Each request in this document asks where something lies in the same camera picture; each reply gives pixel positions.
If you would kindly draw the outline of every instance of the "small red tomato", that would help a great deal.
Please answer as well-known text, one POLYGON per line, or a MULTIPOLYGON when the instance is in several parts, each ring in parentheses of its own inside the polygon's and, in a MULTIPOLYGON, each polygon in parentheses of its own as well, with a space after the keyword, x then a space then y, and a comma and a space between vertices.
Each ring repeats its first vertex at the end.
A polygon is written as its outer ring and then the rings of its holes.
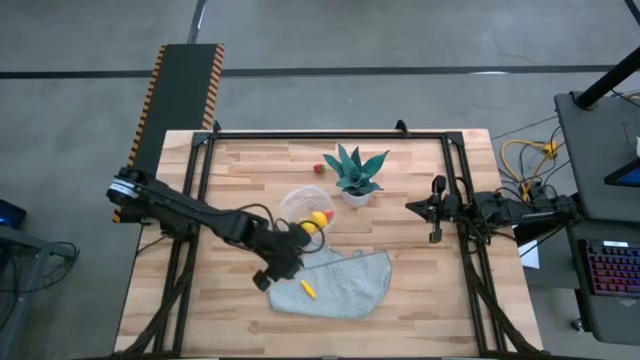
POLYGON ((331 221, 333 219, 333 210, 325 210, 324 216, 327 217, 327 221, 331 221))
POLYGON ((315 172, 316 174, 324 174, 325 171, 327 171, 327 169, 322 164, 313 166, 313 172, 315 172))

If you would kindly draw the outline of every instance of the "gray cloth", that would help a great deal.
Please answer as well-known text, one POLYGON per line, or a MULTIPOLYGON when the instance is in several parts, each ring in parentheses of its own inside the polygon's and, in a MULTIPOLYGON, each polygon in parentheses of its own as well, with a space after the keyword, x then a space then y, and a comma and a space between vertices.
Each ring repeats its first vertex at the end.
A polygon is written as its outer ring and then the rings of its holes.
POLYGON ((305 269, 290 281, 271 285, 269 302, 278 312, 338 319, 367 317, 384 298, 391 281, 391 261, 386 251, 351 258, 323 248, 304 260, 305 269), (313 299, 300 281, 314 290, 313 299))

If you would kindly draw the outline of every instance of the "concrete floor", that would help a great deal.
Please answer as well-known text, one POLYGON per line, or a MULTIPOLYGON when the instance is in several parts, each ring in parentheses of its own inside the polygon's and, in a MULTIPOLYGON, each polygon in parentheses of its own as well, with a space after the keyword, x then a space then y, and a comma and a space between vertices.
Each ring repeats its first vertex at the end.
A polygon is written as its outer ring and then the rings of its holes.
MULTIPOLYGON (((186 41, 195 0, 0 0, 0 71, 138 70, 186 41)), ((198 42, 224 42, 225 68, 613 64, 640 27, 622 0, 210 0, 198 42)), ((226 129, 488 128, 554 114, 553 95, 602 74, 223 79, 226 129)), ((26 229, 81 249, 73 272, 38 294, 21 359, 111 351, 139 228, 111 223, 104 196, 124 164, 148 80, 0 80, 0 198, 26 229)), ((633 76, 620 91, 640 88, 633 76)), ((556 121, 503 137, 546 140, 556 121)), ((560 161, 566 159, 561 155, 560 161)), ((570 167, 553 177, 575 191, 570 167)), ((571 292, 531 288, 545 349, 637 358, 638 348, 576 334, 571 292)))

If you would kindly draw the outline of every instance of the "rgb keyboard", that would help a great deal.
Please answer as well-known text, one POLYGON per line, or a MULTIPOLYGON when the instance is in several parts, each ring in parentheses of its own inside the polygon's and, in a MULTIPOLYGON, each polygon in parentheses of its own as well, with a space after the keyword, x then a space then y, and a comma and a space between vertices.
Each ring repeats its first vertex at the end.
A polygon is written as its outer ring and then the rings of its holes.
POLYGON ((640 297, 640 248, 585 244, 592 290, 597 295, 640 297))

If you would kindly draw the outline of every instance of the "wooden table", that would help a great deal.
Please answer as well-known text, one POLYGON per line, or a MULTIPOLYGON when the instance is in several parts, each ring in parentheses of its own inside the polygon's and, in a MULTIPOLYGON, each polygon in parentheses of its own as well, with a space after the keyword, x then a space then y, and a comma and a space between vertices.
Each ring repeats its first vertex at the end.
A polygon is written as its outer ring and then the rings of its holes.
MULTIPOLYGON (((488 131, 463 133, 476 191, 500 187, 488 131)), ((178 190, 183 185, 191 137, 191 131, 169 131, 164 142, 157 177, 178 190)), ((429 244, 431 225, 404 208, 407 201, 430 195, 434 176, 445 174, 440 143, 340 143, 348 151, 360 146, 363 159, 391 150, 376 176, 385 191, 376 192, 366 207, 352 209, 343 203, 334 172, 314 174, 312 167, 323 162, 323 153, 337 153, 337 141, 328 140, 217 140, 207 202, 221 209, 258 202, 280 216, 279 203, 287 193, 306 184, 322 187, 337 206, 338 220, 327 237, 332 248, 344 254, 356 249, 388 251, 393 275, 382 303, 364 320, 275 313, 251 280, 264 262, 203 229, 183 356, 477 355, 455 227, 443 223, 442 242, 429 244)), ((200 168, 196 166, 196 182, 200 168)), ((260 209, 255 211, 264 215, 260 209)), ((158 237, 158 228, 149 227, 143 231, 140 246, 158 237)), ((159 307, 170 247, 170 241, 161 242, 137 258, 116 350, 133 342, 159 307)), ((541 348, 515 243, 497 237, 488 252, 501 307, 527 340, 541 348)), ((492 338, 488 312, 483 310, 487 335, 492 338)), ((174 322, 174 318, 169 321, 168 339, 173 336, 174 322)))

